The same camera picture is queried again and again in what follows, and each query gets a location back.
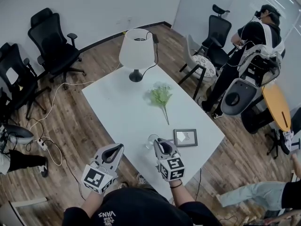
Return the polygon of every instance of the black t-shirt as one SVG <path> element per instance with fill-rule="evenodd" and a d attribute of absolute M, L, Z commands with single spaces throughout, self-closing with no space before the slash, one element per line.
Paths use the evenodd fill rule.
<path fill-rule="evenodd" d="M 280 28 L 273 24 L 268 24 L 272 33 L 272 47 L 275 48 L 281 42 Z M 266 44 L 264 29 L 259 22 L 249 22 L 244 27 L 238 30 L 238 35 L 242 40 L 252 41 L 254 44 Z M 253 43 L 247 43 L 246 49 L 254 46 Z M 245 49 L 237 50 L 229 59 L 228 64 L 238 65 Z M 282 58 L 285 55 L 285 50 L 281 54 Z"/>
<path fill-rule="evenodd" d="M 301 209 L 300 189 L 301 180 L 285 185 L 281 201 L 283 209 Z"/>
<path fill-rule="evenodd" d="M 176 208 L 155 191 L 140 188 L 115 190 L 103 199 L 101 207 L 89 218 L 81 208 L 64 212 L 63 226 L 222 226 L 200 202 Z"/>

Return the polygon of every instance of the wooden floor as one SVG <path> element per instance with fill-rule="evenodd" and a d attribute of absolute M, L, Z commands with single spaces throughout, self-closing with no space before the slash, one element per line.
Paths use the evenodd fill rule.
<path fill-rule="evenodd" d="M 152 27 L 149 30 L 156 33 L 160 41 L 158 45 L 159 66 L 176 82 L 180 81 L 184 76 L 179 72 L 184 64 L 182 59 L 184 38 L 164 25 Z M 114 71 L 119 64 L 122 41 L 123 37 L 115 38 L 84 52 L 81 55 L 82 62 L 77 62 L 74 67 L 84 69 L 87 76 L 84 77 L 81 73 L 70 73 L 67 81 L 69 83 L 95 81 Z M 58 77 L 53 84 L 49 83 L 48 78 L 46 76 L 40 81 L 40 87 L 48 85 L 52 91 L 46 92 L 38 100 L 49 111 L 62 77 Z M 78 180 L 81 178 L 85 164 L 97 149 L 113 142 L 81 92 L 87 85 L 69 86 L 68 90 L 61 87 L 55 97 L 52 112 L 46 120 L 42 121 L 45 128 L 44 135 L 51 137 L 60 146 Z M 208 86 L 210 84 L 203 84 L 201 96 L 205 96 Z M 188 79 L 182 85 L 182 88 L 191 96 L 195 87 L 196 81 L 193 79 Z M 25 112 L 26 106 L 21 108 L 17 115 L 17 120 L 24 127 L 27 124 Z M 31 116 L 41 119 L 45 115 L 34 106 Z M 244 129 L 239 117 L 223 117 L 214 122 L 225 134 L 225 139 L 202 168 L 198 200 L 203 202 L 218 219 L 235 215 L 240 223 L 245 216 L 260 217 L 264 210 L 252 202 L 223 209 L 214 196 L 245 184 L 274 180 L 289 181 L 290 160 L 281 151 L 277 160 L 266 155 L 271 141 L 266 139 L 264 134 L 269 132 L 269 127 L 262 128 L 255 135 L 250 135 Z M 28 128 L 33 123 L 34 120 L 31 120 Z M 32 132 L 36 138 L 39 138 L 42 134 L 41 126 L 33 127 Z M 59 161 L 56 147 L 51 144 L 48 146 L 54 159 Z M 21 145 L 17 149 L 28 153 Z M 61 167 L 56 166 L 52 163 L 49 154 L 42 151 L 37 143 L 32 144 L 29 153 L 48 157 L 50 163 L 48 178 L 42 178 L 37 168 L 19 170 L 5 176 L 0 175 L 0 203 L 3 204 L 7 200 L 24 201 L 45 196 L 49 199 L 48 202 L 19 208 L 20 214 L 29 226 L 61 225 L 63 211 L 71 206 L 80 206 L 83 202 L 79 195 L 78 185 L 65 160 Z M 137 171 L 125 157 L 119 166 L 118 173 L 120 180 L 125 179 L 130 184 L 135 184 Z M 193 196 L 196 196 L 199 180 L 198 172 L 187 184 L 187 189 Z M 89 191 L 83 186 L 82 190 L 86 197 Z M 223 225 L 234 225 L 235 222 L 236 218 L 222 221 Z"/>

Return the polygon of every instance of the power strip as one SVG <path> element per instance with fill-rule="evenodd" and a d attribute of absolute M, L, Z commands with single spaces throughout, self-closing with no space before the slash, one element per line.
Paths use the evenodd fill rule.
<path fill-rule="evenodd" d="M 39 146 L 44 150 L 47 151 L 47 145 L 44 143 L 44 141 L 42 139 L 37 140 L 37 143 L 39 144 Z"/>

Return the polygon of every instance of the white chair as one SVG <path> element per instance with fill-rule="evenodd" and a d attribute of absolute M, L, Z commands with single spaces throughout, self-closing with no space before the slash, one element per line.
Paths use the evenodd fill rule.
<path fill-rule="evenodd" d="M 192 39 L 191 35 L 186 37 L 186 43 L 184 48 L 184 60 L 186 64 L 181 68 L 180 72 L 184 69 L 188 71 L 187 75 L 178 83 L 181 85 L 186 79 L 191 75 L 198 79 L 198 85 L 196 91 L 193 95 L 195 100 L 198 90 L 201 86 L 202 81 L 210 82 L 215 76 L 215 67 L 213 64 L 205 57 L 201 55 L 194 55 L 200 46 Z"/>

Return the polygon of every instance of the white lampshade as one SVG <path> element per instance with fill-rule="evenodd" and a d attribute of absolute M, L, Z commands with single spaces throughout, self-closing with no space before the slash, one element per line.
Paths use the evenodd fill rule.
<path fill-rule="evenodd" d="M 147 34 L 148 32 L 140 28 L 127 31 L 119 54 L 119 61 L 123 66 L 139 70 L 153 65 L 155 62 L 154 44 L 152 33 Z"/>

